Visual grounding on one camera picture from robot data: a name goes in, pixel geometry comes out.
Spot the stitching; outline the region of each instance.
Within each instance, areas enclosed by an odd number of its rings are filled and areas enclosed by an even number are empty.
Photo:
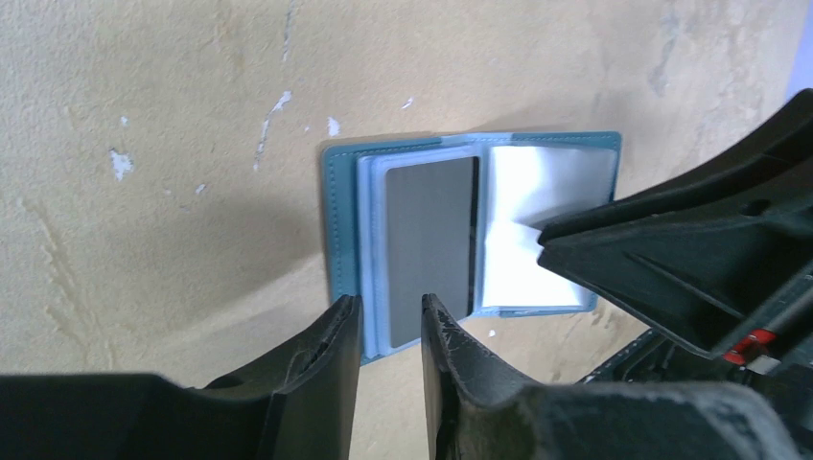
[[[590,140],[590,139],[612,139],[616,136],[614,135],[601,135],[601,136],[540,136],[540,137],[525,137],[522,138],[520,141],[581,141],[581,140]],[[485,138],[485,139],[470,139],[468,142],[470,143],[485,143],[485,142],[512,142],[515,141],[513,138]],[[330,168],[330,208],[331,208],[331,228],[333,229],[333,247],[334,247],[334,254],[336,254],[336,286],[338,287],[339,293],[345,291],[344,289],[344,280],[342,279],[342,266],[341,266],[341,252],[340,252],[340,245],[338,240],[338,223],[337,223],[337,215],[338,215],[338,208],[336,205],[336,160],[341,156],[359,156],[363,153],[381,153],[385,151],[411,151],[411,150],[422,150],[427,147],[432,146],[442,146],[442,143],[438,144],[429,144],[429,145],[422,145],[422,146],[415,146],[415,147],[395,147],[390,149],[372,149],[372,150],[362,150],[362,151],[347,151],[344,153],[338,153],[336,155],[332,155],[329,160],[329,168]],[[613,148],[616,152],[619,149],[618,140],[613,142]]]

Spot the gray card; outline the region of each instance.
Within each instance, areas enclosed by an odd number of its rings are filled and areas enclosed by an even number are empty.
[[[386,173],[391,347],[421,336],[421,296],[436,293],[455,319],[472,311],[478,158]]]

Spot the peeling paint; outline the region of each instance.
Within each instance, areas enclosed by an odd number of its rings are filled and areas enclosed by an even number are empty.
[[[285,30],[283,31],[282,42],[282,61],[288,60],[288,51],[290,49],[290,29],[293,25],[293,11],[296,6],[294,0],[288,2],[288,12],[285,13]]]
[[[666,94],[666,86],[669,84],[666,75],[666,65],[672,57],[672,52],[675,50],[675,44],[678,41],[678,34],[680,33],[681,20],[674,12],[674,7],[661,18],[661,28],[666,34],[666,42],[661,49],[661,62],[658,63],[650,72],[647,82],[652,92],[658,97],[663,97]]]
[[[266,115],[266,119],[263,121],[263,130],[260,132],[260,143],[257,144],[257,151],[254,153],[254,171],[260,169],[260,160],[263,159],[263,156],[266,154],[266,141],[268,140],[268,129],[271,126],[271,115],[274,112],[282,111],[285,104],[290,102],[290,96],[290,91],[283,91],[279,101],[274,105],[274,108],[268,111],[268,115]]]
[[[338,123],[338,121],[333,117],[328,117],[328,134],[331,137],[335,137],[338,136],[340,132],[341,125]]]
[[[110,149],[110,162],[113,164],[113,173],[116,180],[121,181],[125,175],[133,170],[132,160],[127,153],[119,153],[116,149]]]
[[[277,101],[277,104],[274,106],[274,108],[271,109],[271,111],[279,112],[282,110],[283,106],[285,106],[285,104],[289,102],[290,102],[290,91],[283,91],[280,100]]]

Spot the white paint chip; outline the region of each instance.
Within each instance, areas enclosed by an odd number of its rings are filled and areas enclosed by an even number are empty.
[[[331,137],[335,137],[338,136],[340,132],[341,125],[338,123],[338,121],[333,117],[328,117],[328,134]]]
[[[116,149],[110,149],[110,162],[113,163],[113,173],[116,174],[116,180],[121,181],[133,170],[132,160],[126,153],[119,153]]]
[[[283,105],[285,105],[285,104],[287,104],[289,102],[290,102],[290,91],[284,91],[282,93],[282,97],[280,97],[280,100],[277,101],[277,105],[275,105],[274,108],[271,109],[271,111],[272,112],[278,112],[278,111],[282,110]]]
[[[260,169],[260,160],[263,159],[263,155],[266,153],[266,140],[268,139],[268,129],[271,126],[271,114],[282,111],[283,106],[290,102],[290,96],[290,91],[283,91],[277,104],[268,112],[268,115],[266,115],[266,120],[263,122],[263,130],[260,132],[260,142],[257,144],[257,151],[254,153],[254,171]]]
[[[283,31],[283,45],[282,45],[282,61],[288,60],[288,49],[290,48],[290,28],[293,23],[293,12],[295,2],[289,0],[288,12],[285,14],[285,30]]]

